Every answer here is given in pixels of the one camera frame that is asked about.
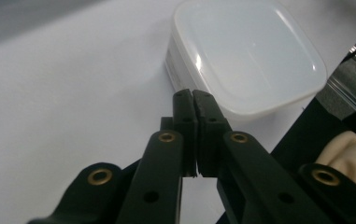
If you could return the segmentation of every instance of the beige object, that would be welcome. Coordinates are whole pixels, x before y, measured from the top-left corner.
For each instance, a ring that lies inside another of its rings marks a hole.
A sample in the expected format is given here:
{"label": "beige object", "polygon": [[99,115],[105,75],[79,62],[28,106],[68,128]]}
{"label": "beige object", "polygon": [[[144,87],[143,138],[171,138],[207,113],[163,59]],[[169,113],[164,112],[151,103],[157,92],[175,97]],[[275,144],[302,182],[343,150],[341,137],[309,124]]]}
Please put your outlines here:
{"label": "beige object", "polygon": [[316,163],[333,167],[356,183],[356,133],[344,132],[336,136]]}

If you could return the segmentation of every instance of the brass insert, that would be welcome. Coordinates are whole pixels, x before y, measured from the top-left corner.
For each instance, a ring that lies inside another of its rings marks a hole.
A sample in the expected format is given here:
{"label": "brass insert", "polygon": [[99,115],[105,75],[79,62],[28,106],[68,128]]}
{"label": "brass insert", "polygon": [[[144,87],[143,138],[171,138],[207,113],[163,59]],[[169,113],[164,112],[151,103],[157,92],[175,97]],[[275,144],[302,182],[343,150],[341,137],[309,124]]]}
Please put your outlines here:
{"label": "brass insert", "polygon": [[233,133],[231,134],[231,140],[237,143],[246,143],[248,142],[248,137],[242,133]]}
{"label": "brass insert", "polygon": [[109,180],[111,180],[111,177],[113,174],[111,173],[110,170],[105,169],[105,168],[100,168],[97,170],[94,170],[90,175],[88,175],[88,183],[91,185],[99,186],[106,184]]}
{"label": "brass insert", "polygon": [[316,169],[312,171],[312,176],[324,185],[338,186],[340,179],[333,173],[325,170]]}
{"label": "brass insert", "polygon": [[158,136],[158,139],[162,142],[172,142],[175,140],[175,135],[172,133],[162,133]]}

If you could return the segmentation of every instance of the white tabletop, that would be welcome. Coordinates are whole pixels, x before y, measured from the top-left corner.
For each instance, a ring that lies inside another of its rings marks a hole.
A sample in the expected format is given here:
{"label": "white tabletop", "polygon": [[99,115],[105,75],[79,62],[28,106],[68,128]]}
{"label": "white tabletop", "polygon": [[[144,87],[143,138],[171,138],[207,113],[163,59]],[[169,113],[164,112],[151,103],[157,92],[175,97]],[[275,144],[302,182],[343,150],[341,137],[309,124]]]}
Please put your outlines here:
{"label": "white tabletop", "polygon": [[[49,215],[99,161],[139,159],[172,115],[164,68],[181,0],[0,0],[0,224]],[[356,1],[280,0],[329,75],[356,43]],[[245,127],[271,150],[309,99]],[[215,179],[185,178],[181,223],[223,212]]]}

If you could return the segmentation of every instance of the translucent lid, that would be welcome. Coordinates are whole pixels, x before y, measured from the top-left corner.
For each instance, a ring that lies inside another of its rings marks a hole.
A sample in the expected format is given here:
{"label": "translucent lid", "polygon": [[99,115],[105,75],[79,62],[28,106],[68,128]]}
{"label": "translucent lid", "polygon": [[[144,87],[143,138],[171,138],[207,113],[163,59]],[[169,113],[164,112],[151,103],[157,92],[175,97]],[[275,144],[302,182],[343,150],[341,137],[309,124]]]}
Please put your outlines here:
{"label": "translucent lid", "polygon": [[326,83],[319,54],[273,0],[188,1],[172,32],[196,87],[213,94],[229,119],[256,118]]}

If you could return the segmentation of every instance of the white plastic container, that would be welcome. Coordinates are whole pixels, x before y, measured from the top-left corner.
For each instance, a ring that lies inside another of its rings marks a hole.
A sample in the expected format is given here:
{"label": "white plastic container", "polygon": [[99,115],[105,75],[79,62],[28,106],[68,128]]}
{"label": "white plastic container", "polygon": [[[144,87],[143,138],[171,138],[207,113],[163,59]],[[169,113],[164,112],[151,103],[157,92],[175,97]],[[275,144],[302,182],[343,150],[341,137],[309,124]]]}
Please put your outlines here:
{"label": "white plastic container", "polygon": [[232,120],[256,119],[314,96],[327,80],[318,52],[273,0],[181,4],[165,62],[176,91],[213,94]]}

